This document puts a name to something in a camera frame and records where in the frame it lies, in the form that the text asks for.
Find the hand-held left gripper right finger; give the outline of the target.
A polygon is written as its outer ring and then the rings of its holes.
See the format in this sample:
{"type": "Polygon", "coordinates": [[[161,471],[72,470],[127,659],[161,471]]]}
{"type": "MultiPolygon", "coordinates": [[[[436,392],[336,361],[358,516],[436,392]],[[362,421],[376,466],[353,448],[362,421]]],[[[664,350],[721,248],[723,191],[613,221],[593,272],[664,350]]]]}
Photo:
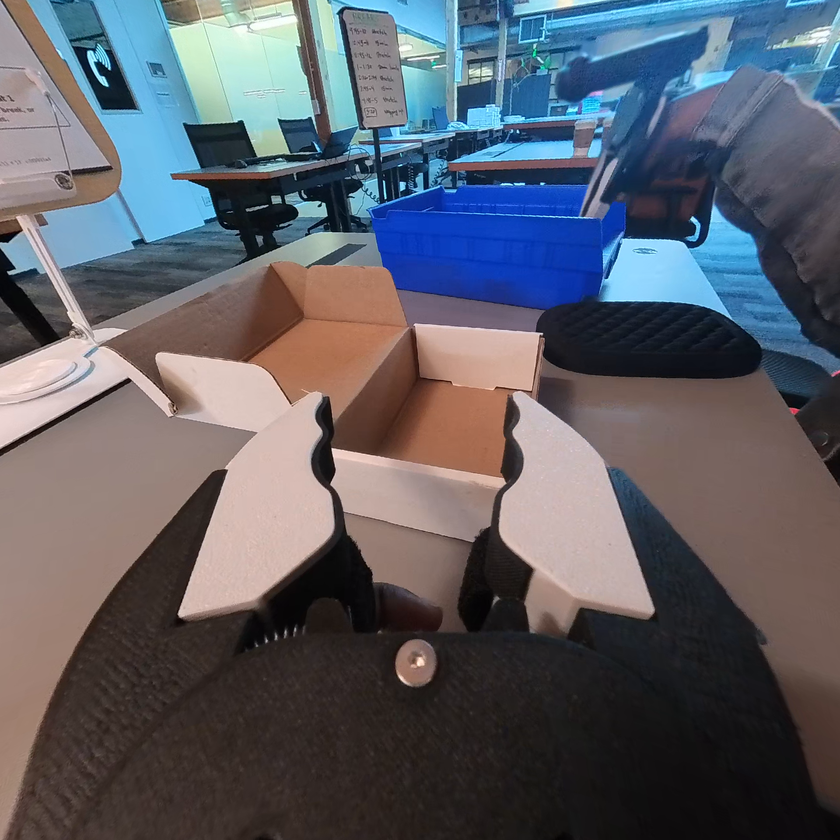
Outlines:
{"type": "Polygon", "coordinates": [[[501,561],[495,596],[524,604],[531,632],[568,636],[582,609],[646,621],[655,606],[606,462],[530,395],[507,401],[503,488],[490,544],[501,561]]]}

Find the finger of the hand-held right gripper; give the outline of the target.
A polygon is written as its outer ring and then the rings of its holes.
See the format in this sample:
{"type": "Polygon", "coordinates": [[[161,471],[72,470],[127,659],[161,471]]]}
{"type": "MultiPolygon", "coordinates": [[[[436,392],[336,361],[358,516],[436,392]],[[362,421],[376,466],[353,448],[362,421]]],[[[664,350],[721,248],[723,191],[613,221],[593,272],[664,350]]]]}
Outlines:
{"type": "Polygon", "coordinates": [[[581,218],[603,218],[609,211],[612,200],[608,193],[616,165],[616,154],[611,151],[609,142],[603,140],[601,154],[581,204],[581,218]]]}

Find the blue plastic bin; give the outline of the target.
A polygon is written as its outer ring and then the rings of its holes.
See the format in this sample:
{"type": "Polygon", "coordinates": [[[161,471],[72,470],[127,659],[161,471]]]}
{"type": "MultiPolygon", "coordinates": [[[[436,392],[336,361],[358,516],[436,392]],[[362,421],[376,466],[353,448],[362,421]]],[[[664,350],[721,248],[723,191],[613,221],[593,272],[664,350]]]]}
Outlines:
{"type": "Polygon", "coordinates": [[[583,217],[583,185],[442,186],[369,209],[399,291],[546,310],[597,298],[626,209],[583,217]]]}

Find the white cardboard mailer box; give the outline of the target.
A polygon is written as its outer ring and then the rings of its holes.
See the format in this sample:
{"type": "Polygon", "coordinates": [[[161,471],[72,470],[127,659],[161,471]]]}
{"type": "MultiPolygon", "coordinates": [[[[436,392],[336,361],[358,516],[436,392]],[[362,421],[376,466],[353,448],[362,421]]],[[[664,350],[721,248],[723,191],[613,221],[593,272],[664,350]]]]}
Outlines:
{"type": "Polygon", "coordinates": [[[536,332],[409,325],[382,267],[238,269],[105,343],[167,416],[258,433],[329,397],[355,516],[472,540],[501,488],[508,398],[539,391],[536,332]]]}

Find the person's right forearm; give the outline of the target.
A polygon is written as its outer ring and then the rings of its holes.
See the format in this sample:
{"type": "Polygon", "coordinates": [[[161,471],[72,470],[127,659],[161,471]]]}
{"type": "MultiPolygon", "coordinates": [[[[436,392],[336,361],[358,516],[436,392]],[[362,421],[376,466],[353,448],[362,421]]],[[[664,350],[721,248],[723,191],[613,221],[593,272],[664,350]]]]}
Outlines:
{"type": "Polygon", "coordinates": [[[721,215],[751,236],[805,338],[838,356],[838,120],[780,72],[742,66],[693,138],[711,148],[721,215]]]}

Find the wooden edged office desk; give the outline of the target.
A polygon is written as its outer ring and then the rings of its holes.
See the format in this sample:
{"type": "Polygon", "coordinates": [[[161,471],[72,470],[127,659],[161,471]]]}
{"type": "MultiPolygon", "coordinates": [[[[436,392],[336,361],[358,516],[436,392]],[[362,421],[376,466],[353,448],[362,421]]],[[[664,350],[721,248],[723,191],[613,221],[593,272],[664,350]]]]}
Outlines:
{"type": "Polygon", "coordinates": [[[248,196],[264,193],[286,197],[327,186],[329,230],[347,234],[351,231],[350,210],[343,181],[357,174],[359,163],[373,162],[374,153],[369,145],[354,145],[347,154],[328,161],[273,161],[240,168],[222,165],[174,172],[171,178],[224,195],[230,202],[236,222],[234,228],[245,248],[246,260],[250,260],[264,255],[266,248],[259,243],[257,227],[247,216],[245,199],[248,196]]]}
{"type": "Polygon", "coordinates": [[[448,163],[449,173],[463,175],[468,185],[585,186],[601,153],[601,138],[585,154],[572,140],[499,143],[448,163]]]}

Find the person's right hand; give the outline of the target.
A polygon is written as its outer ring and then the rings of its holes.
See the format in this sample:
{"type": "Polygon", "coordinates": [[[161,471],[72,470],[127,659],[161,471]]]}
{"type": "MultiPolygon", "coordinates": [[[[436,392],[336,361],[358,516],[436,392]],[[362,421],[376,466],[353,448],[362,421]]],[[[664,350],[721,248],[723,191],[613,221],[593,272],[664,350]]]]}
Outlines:
{"type": "Polygon", "coordinates": [[[661,119],[653,184],[665,192],[668,217],[689,222],[712,189],[707,157],[709,143],[698,139],[722,83],[706,85],[673,98],[661,119]]]}

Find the person's left hand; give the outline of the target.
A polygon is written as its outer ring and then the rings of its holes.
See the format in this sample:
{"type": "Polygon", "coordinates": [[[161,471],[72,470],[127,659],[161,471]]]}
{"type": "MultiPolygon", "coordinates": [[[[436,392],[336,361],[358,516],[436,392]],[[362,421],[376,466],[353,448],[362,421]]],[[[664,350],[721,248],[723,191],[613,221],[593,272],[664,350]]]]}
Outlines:
{"type": "Polygon", "coordinates": [[[444,619],[443,609],[396,584],[374,583],[376,629],[379,632],[435,633],[444,619]]]}

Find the black partition panel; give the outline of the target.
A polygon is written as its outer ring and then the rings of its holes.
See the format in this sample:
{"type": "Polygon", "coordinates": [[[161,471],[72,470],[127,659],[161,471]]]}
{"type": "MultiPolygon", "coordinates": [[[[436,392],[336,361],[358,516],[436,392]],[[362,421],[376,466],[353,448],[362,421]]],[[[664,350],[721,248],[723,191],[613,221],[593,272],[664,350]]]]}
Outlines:
{"type": "MultiPolygon", "coordinates": [[[[484,108],[496,102],[497,82],[488,80],[458,87],[457,120],[467,121],[468,110],[484,108]]],[[[546,118],[553,89],[550,73],[532,74],[522,79],[505,79],[501,100],[502,116],[525,119],[546,118]]]]}

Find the black quilted pad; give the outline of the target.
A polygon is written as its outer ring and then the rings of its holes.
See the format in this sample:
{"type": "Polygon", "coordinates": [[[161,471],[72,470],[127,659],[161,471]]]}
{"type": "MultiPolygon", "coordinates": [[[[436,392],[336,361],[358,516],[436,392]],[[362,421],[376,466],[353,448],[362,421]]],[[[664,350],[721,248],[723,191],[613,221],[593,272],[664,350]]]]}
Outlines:
{"type": "Polygon", "coordinates": [[[537,321],[544,359],[565,371],[625,378],[721,380],[756,372],[756,339],[719,311],[672,301],[568,303],[537,321]]]}

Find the white board stand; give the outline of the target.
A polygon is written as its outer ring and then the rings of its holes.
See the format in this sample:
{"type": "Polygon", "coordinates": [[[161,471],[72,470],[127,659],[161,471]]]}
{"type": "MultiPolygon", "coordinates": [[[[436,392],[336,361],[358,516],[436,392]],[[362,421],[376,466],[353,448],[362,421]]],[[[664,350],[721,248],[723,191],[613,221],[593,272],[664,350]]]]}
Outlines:
{"type": "Polygon", "coordinates": [[[101,348],[120,329],[95,330],[52,255],[36,221],[39,206],[57,198],[74,201],[68,171],[2,177],[2,217],[21,227],[66,310],[71,336],[51,349],[2,366],[1,445],[6,447],[88,404],[128,380],[101,348]]]}

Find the whiteboard on pole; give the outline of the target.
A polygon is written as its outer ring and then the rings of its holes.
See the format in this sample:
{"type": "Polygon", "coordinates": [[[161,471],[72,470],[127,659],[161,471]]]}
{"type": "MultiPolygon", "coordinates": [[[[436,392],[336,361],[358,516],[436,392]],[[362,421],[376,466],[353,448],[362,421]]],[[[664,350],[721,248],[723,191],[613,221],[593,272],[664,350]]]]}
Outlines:
{"type": "Polygon", "coordinates": [[[396,21],[385,12],[345,6],[339,11],[339,26],[359,125],[372,131],[379,199],[384,203],[380,130],[407,122],[396,21]]]}

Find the black office chair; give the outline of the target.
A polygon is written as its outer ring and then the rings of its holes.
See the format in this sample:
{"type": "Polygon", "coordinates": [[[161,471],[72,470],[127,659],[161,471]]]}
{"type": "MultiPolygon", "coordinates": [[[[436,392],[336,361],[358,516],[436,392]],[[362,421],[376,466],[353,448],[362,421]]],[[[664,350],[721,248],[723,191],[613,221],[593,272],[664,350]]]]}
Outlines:
{"type": "MultiPolygon", "coordinates": [[[[184,122],[183,128],[202,169],[243,170],[247,160],[256,157],[243,121],[184,122]]],[[[267,182],[234,182],[233,186],[232,192],[220,182],[207,187],[220,227],[239,237],[248,258],[277,249],[275,233],[293,223],[298,210],[284,198],[276,203],[278,193],[267,182]]]]}
{"type": "MultiPolygon", "coordinates": [[[[312,118],[279,119],[278,123],[288,147],[288,154],[283,157],[285,161],[321,161],[319,153],[326,141],[320,140],[312,118]]],[[[348,153],[340,158],[345,160],[350,153],[351,147],[348,153]]],[[[362,187],[362,183],[354,176],[356,164],[345,162],[344,167],[352,176],[346,176],[340,181],[333,180],[325,185],[310,186],[299,191],[299,197],[301,200],[327,207],[339,226],[347,224],[348,228],[358,228],[366,232],[368,227],[360,217],[353,215],[350,209],[350,198],[362,187]]]]}

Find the instruction sheet on stand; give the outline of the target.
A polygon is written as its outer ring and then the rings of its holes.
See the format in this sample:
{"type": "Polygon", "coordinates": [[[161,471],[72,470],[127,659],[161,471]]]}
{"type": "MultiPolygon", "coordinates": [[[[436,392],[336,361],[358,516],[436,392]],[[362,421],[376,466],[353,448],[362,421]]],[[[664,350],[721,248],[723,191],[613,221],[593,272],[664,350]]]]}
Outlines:
{"type": "MultiPolygon", "coordinates": [[[[60,92],[75,109],[83,126],[90,132],[108,162],[112,165],[108,171],[83,172],[72,174],[76,185],[74,201],[69,198],[57,198],[39,206],[39,213],[44,214],[59,209],[85,206],[102,202],[114,194],[121,182],[122,168],[119,155],[107,131],[92,108],[87,96],[80,88],[77,79],[68,64],[54,47],[50,37],[39,22],[28,2],[2,2],[25,33],[32,39],[36,50],[45,61],[49,73],[60,92]]],[[[12,217],[2,217],[2,177],[1,177],[1,218],[2,222],[12,217]]]]}

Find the printed instruction sheet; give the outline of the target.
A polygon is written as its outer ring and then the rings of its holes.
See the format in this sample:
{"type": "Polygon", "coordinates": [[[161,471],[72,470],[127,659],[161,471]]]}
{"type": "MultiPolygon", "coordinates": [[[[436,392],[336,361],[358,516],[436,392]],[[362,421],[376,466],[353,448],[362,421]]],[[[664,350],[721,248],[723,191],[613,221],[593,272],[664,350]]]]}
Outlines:
{"type": "Polygon", "coordinates": [[[106,172],[105,154],[60,92],[32,39],[1,10],[1,177],[106,172]]]}

